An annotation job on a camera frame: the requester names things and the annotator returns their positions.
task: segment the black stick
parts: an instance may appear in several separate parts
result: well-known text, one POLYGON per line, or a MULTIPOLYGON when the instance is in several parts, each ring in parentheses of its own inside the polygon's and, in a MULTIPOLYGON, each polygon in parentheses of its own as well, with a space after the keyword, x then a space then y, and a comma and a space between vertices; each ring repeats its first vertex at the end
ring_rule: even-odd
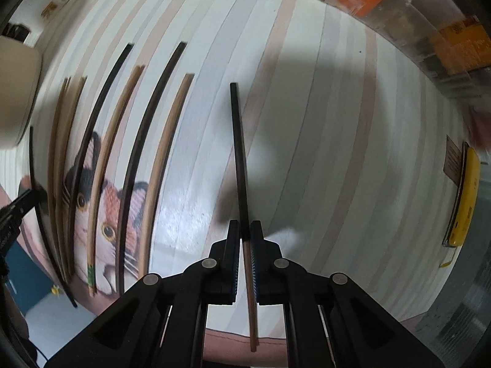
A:
MULTIPOLYGON (((37 189, 36 178, 34 177, 33 126, 31 126, 29 129, 29 175, 31 180, 31 188, 34 191, 39 192, 39 190, 37 189)), ((41 240, 43 241, 44 248, 48 255, 48 259, 51 265, 53 266, 53 270, 55 270, 56 278, 58 279, 58 282, 60 283, 61 287, 63 288, 63 291, 67 295, 73 307, 77 308, 77 303, 75 302, 75 299, 73 297, 72 290, 70 289, 70 287, 68 287, 67 283, 63 280, 60 267, 58 266, 55 260, 55 256, 53 255, 53 252, 51 250, 50 242, 48 241, 48 237, 46 235, 46 229, 44 228, 44 223, 41 216, 41 209, 39 207, 39 203, 34 205, 34 211, 36 212, 36 219, 37 219, 37 224, 39 226, 39 232, 41 233, 41 240)))
POLYGON ((131 150, 128 168, 124 178, 124 186, 121 195, 121 205, 119 206, 118 227, 116 230, 116 291, 119 295, 124 293, 124 256, 126 248, 126 227, 128 225, 128 216, 130 213, 131 195, 133 194, 134 178, 137 175, 138 163, 140 161, 143 145, 147 137, 148 129, 152 122, 155 110, 159 104, 164 88, 169 81, 169 78, 181 57, 181 54, 186 47, 186 43, 180 42, 174 50, 169 62, 165 66, 160 79, 155 86, 154 92, 150 97, 143 118, 141 119, 140 127, 136 140, 131 150))
POLYGON ((241 226, 242 251, 244 254, 245 287, 247 289, 247 308, 249 310, 250 350, 256 351, 259 343, 257 333, 257 304, 254 293, 254 274, 250 248, 249 207, 247 206, 247 166, 244 133, 242 131, 241 108, 237 83, 230 83, 230 102, 232 105, 232 130, 234 133, 235 173, 237 194, 239 196, 239 218, 241 226))
POLYGON ((114 79, 116 78, 118 72, 123 66, 124 61, 126 60, 128 54, 133 48, 132 44, 127 44, 124 48, 123 52, 119 56, 118 60, 114 64, 109 76, 106 79, 106 82, 102 86, 102 90, 97 97, 97 100, 94 104, 94 108, 90 113, 89 120, 87 122, 87 127, 85 128, 85 132, 83 133, 82 144, 80 145, 80 153, 75 159, 75 173, 73 176, 72 189, 70 190, 70 202, 68 204, 68 251, 70 255, 68 256, 68 265, 69 272, 73 273, 75 271, 75 256, 74 256, 74 246, 73 240, 75 236, 75 211, 77 210, 77 195, 80 187, 80 178, 82 177, 83 171, 83 160, 85 158, 85 154, 87 153, 87 149, 89 148, 90 137, 92 136, 92 132, 94 131, 95 123, 97 122, 97 117, 99 117, 99 113, 101 112, 102 105, 106 100, 107 93, 109 92, 114 79))

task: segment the transparent plastic container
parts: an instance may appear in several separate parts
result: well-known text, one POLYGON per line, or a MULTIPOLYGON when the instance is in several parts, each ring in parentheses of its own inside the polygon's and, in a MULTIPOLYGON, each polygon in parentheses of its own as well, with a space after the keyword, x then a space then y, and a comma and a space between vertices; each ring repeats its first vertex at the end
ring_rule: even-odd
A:
POLYGON ((445 96, 475 103, 491 94, 491 69, 487 67, 488 60, 491 64, 491 40, 482 34, 484 28, 477 18, 465 18, 453 0, 321 1, 389 40, 445 96), (461 40, 460 29, 472 40, 461 40))

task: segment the white floor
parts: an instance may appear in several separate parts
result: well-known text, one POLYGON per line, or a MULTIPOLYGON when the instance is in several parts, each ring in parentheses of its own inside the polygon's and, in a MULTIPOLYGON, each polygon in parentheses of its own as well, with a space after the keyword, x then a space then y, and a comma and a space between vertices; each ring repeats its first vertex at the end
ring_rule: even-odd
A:
MULTIPOLYGON (((73 308, 64 295, 46 295, 25 315, 29 326, 29 339, 47 358, 51 358, 83 328, 89 325, 95 315, 82 306, 73 308)), ((38 353, 37 363, 45 364, 38 353)))
MULTIPOLYGON (((446 136, 457 145, 465 137, 462 115, 387 40, 315 0, 70 0, 36 44, 43 70, 30 124, 39 183, 47 186, 46 140, 63 78, 72 76, 73 88, 88 77, 67 172, 107 74, 134 43, 95 127, 103 137, 132 68, 145 65, 105 172, 111 189, 122 189, 143 112, 182 40, 188 45, 150 126, 136 179, 148 181, 177 89, 185 73, 195 73, 160 189, 150 271, 182 272, 207 256, 225 237, 228 220, 238 217, 229 105, 234 81, 250 216, 261 220, 264 234, 309 271, 347 273, 399 320, 427 311, 452 269, 439 267, 448 259, 441 241, 456 194, 443 163, 446 136)), ((0 184, 11 199, 29 174, 26 146, 23 140, 0 151, 0 184)), ((141 200, 132 203, 134 211, 141 200)), ((117 211, 119 201, 111 203, 110 212, 117 211)), ((96 253, 102 255, 101 245, 96 253)), ((112 267, 107 255, 105 267, 112 267)), ((84 300, 94 311, 96 302, 84 300)), ((260 335, 284 337, 282 317, 281 308, 260 308, 260 335)), ((242 277, 237 303, 210 308, 208 327, 249 334, 242 277)))

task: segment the beige object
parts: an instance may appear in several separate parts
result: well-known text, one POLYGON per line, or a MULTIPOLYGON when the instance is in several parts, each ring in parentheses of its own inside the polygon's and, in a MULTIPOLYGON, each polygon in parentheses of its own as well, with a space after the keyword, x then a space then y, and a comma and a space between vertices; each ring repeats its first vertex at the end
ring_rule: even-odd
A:
POLYGON ((75 95, 73 95, 70 100, 70 105, 68 106, 68 112, 63 118, 64 128, 61 133, 57 136, 55 150, 56 159, 54 165, 54 177, 53 186, 55 189, 55 219, 56 219, 56 234, 58 236, 58 245, 60 246, 60 260, 63 267, 63 271, 67 276, 67 280, 74 274, 70 270, 70 262, 68 262, 68 256, 70 253, 67 250, 66 231, 63 227, 63 179, 65 178, 65 160, 66 153, 68 149, 68 141, 70 139, 70 133, 72 131, 73 120, 75 118, 75 113, 77 111, 77 106, 79 104, 80 96, 82 95, 83 86, 87 77, 80 78, 75 95))
POLYGON ((152 237, 153 224, 157 208, 160 186, 164 178, 167 159, 169 158, 170 146, 174 138, 177 122, 181 115, 181 110, 188 95, 194 74, 187 73, 181 82, 181 87, 177 91, 174 102, 170 108, 169 116, 165 122, 164 130, 159 141, 157 154, 155 156, 148 191, 145 197, 145 207, 143 208, 143 220, 141 225, 140 247, 138 257, 138 276, 141 278, 148 274, 148 265, 150 260, 150 240, 152 237))
POLYGON ((123 93, 121 94, 121 97, 119 97, 114 112, 112 113, 109 125, 107 126, 106 134, 101 145, 101 151, 99 152, 99 160, 97 161, 95 168, 94 182, 92 183, 92 191, 90 194, 89 219, 87 226, 87 275, 92 276, 92 278, 88 278, 89 294, 91 296, 94 296, 95 292, 97 291, 94 269, 95 240, 104 173, 106 172, 107 163, 109 162, 112 145, 114 143, 114 139, 116 138, 119 123, 121 122, 126 105, 128 105, 134 87, 136 87, 144 68, 145 66, 135 66, 131 72, 128 83, 126 83, 123 93))
POLYGON ((0 149, 15 147, 28 124, 41 71, 41 54, 0 36, 0 149))

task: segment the dark brown stick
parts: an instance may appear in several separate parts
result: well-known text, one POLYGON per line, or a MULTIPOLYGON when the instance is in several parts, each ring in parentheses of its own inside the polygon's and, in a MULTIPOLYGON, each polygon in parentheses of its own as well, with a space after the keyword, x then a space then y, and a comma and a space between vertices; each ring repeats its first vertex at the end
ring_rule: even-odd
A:
POLYGON ((164 88, 169 81, 172 71, 177 65, 181 54, 186 47, 186 43, 182 41, 174 50, 167 66, 165 67, 160 79, 155 86, 154 92, 150 97, 143 118, 141 119, 140 127, 138 128, 137 137, 131 150, 130 160, 128 168, 126 169, 126 175, 124 179, 123 193, 121 195, 121 205, 119 206, 118 215, 118 227, 116 231, 116 290, 119 295, 124 293, 124 257, 126 248, 126 227, 128 225, 128 216, 130 213, 131 195, 133 193, 134 178, 137 175, 138 163, 140 161, 141 152, 145 139, 148 133, 148 129, 152 122, 152 118, 155 114, 157 105, 159 104, 164 88))
POLYGON ((127 44, 118 60, 114 64, 109 76, 106 79, 106 82, 102 86, 102 90, 97 97, 97 100, 94 104, 94 108, 90 113, 89 120, 87 122, 87 127, 85 128, 85 132, 82 137, 82 143, 80 145, 80 153, 78 157, 75 159, 75 173, 73 176, 72 189, 70 190, 70 202, 68 204, 68 251, 70 252, 70 256, 68 258, 69 262, 69 271, 71 273, 75 272, 75 256, 74 256, 74 236, 75 236, 75 211, 77 209, 77 194, 79 192, 80 187, 80 177, 82 176, 83 170, 83 160, 85 158, 85 154, 87 153, 87 149, 89 148, 90 138, 92 137, 92 132, 94 131, 95 123, 97 122, 97 117, 99 117, 99 113, 101 112, 102 105, 106 100, 107 93, 109 92, 114 79, 116 78, 118 72, 123 66, 124 61, 126 60, 128 54, 130 53, 133 45, 127 44))
POLYGON ((255 352, 259 344, 257 333, 257 304, 254 294, 252 272, 252 254, 250 249, 250 221, 247 206, 247 166, 242 132, 241 108, 237 83, 230 83, 230 101, 232 105, 232 130, 234 134, 235 173, 237 176, 237 194, 239 196, 239 216, 241 225, 242 252, 244 254, 245 287, 247 290, 247 308, 249 309, 250 350, 255 352))

